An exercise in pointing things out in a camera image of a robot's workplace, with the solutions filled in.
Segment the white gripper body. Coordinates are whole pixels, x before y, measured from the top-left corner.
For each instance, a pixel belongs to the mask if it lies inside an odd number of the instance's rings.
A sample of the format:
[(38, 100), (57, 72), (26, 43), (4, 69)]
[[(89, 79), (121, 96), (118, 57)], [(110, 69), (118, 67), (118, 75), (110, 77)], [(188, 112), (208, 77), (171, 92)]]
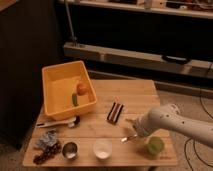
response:
[(150, 135), (150, 131), (147, 129), (148, 118), (141, 116), (133, 121), (133, 129), (136, 131), (139, 137), (147, 137)]

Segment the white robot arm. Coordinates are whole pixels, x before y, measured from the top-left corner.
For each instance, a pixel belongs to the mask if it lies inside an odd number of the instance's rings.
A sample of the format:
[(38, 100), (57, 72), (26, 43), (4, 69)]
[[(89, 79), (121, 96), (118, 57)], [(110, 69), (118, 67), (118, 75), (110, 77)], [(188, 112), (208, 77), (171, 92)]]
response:
[(147, 137), (158, 129), (178, 132), (213, 148), (213, 123), (194, 120), (180, 115), (175, 104), (154, 107), (133, 121), (139, 137)]

